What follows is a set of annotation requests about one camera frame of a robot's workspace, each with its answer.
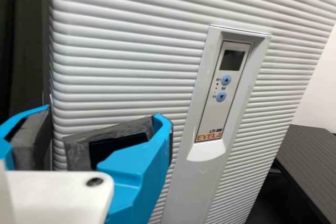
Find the eyela logo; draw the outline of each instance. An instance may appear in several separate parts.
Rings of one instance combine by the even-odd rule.
[[[219,139],[222,137],[223,129],[212,129],[210,133],[197,135],[195,142]]]

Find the up arrow button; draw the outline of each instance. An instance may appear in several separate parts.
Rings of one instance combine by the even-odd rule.
[[[224,76],[222,77],[222,85],[223,85],[223,86],[227,86],[227,85],[229,85],[229,83],[231,82],[231,80],[232,80],[231,75],[229,75],[229,74],[224,75]]]

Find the control panel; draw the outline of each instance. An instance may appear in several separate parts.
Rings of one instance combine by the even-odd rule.
[[[222,138],[252,44],[223,41],[195,142]]]

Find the white plastic part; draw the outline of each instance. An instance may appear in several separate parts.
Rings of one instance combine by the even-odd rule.
[[[0,223],[15,223],[12,200],[5,172],[5,163],[3,160],[0,160]]]
[[[113,179],[100,172],[0,171],[0,223],[103,224],[113,197]],[[8,180],[11,201],[3,194]],[[99,185],[88,186],[92,178]],[[10,215],[13,208],[14,217]]]

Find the ribbed white panel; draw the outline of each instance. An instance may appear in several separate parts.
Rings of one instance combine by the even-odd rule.
[[[209,24],[273,34],[206,223],[243,223],[336,18],[336,0],[50,0],[54,165],[61,137],[161,112],[173,162]]]

